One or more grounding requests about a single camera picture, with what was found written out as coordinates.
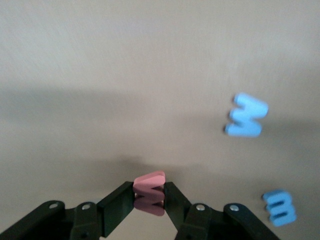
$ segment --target gray surface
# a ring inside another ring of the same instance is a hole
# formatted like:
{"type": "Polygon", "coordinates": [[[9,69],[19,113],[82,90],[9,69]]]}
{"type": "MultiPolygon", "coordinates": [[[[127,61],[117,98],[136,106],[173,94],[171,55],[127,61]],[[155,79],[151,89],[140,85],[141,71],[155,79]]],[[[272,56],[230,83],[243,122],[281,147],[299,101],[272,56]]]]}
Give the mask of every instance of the gray surface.
{"type": "MultiPolygon", "coordinates": [[[[248,206],[319,239],[319,1],[53,1],[0,7],[0,231],[164,170],[194,203],[248,206]],[[223,134],[232,97],[269,104],[259,138],[223,134]],[[296,222],[260,196],[284,188],[296,222]]],[[[110,239],[174,239],[134,211],[110,239]]]]}

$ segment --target blue object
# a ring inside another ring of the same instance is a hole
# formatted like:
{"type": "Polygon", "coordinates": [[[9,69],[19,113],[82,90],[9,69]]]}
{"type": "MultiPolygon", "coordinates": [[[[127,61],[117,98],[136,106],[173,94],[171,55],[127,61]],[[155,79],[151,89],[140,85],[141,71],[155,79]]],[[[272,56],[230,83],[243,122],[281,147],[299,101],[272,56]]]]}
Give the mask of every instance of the blue object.
{"type": "Polygon", "coordinates": [[[264,118],[268,113],[268,104],[246,93],[234,97],[234,103],[241,108],[233,109],[229,117],[234,123],[225,126],[225,133],[234,137],[258,137],[262,131],[260,123],[253,119],[264,118]]]}
{"type": "Polygon", "coordinates": [[[280,227],[297,219],[292,197],[287,191],[277,189],[262,196],[266,202],[266,210],[270,213],[269,220],[274,226],[280,227]]]}

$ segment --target pink object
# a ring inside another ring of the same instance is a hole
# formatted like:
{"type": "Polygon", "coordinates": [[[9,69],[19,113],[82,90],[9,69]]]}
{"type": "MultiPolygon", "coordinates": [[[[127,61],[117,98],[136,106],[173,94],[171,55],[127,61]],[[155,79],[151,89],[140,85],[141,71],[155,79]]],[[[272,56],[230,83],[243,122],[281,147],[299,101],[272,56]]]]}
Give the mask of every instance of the pink object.
{"type": "Polygon", "coordinates": [[[162,186],[165,182],[166,175],[163,171],[137,177],[133,182],[133,192],[137,194],[134,207],[156,216],[163,216],[165,210],[162,201],[165,199],[165,194],[162,186]]]}

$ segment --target silver screw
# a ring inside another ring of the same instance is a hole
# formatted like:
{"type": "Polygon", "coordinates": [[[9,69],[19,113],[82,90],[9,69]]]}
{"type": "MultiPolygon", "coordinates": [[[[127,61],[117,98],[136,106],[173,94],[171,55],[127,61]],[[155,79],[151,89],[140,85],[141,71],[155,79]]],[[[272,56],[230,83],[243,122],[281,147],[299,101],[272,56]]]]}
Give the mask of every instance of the silver screw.
{"type": "Polygon", "coordinates": [[[87,210],[89,208],[90,208],[90,204],[86,204],[86,205],[83,205],[81,209],[82,210],[87,210]]]}
{"type": "Polygon", "coordinates": [[[202,204],[198,204],[197,206],[195,206],[195,208],[198,210],[198,211],[204,211],[206,209],[205,206],[203,206],[202,204]]]}
{"type": "Polygon", "coordinates": [[[57,202],[51,204],[51,205],[49,206],[49,209],[54,209],[54,208],[56,208],[56,207],[58,207],[58,203],[57,203],[57,202]]]}
{"type": "Polygon", "coordinates": [[[231,205],[230,206],[230,210],[234,211],[234,212],[238,212],[239,211],[239,207],[237,205],[231,205]]]}

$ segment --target blue number 3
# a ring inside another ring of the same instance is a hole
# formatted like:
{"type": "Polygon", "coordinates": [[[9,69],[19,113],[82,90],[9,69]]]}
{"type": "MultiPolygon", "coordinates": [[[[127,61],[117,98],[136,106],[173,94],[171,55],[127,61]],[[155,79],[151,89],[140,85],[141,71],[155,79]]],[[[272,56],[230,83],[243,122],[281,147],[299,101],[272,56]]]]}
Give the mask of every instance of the blue number 3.
{"type": "Polygon", "coordinates": [[[258,137],[262,127],[254,119],[261,119],[267,115],[268,104],[245,93],[237,94],[234,103],[241,108],[230,112],[229,117],[234,123],[225,126],[225,133],[234,137],[258,137]]]}
{"type": "Polygon", "coordinates": [[[269,220],[276,227],[294,222],[297,219],[291,195],[281,189],[270,191],[262,196],[266,201],[266,210],[270,213],[269,220]]]}

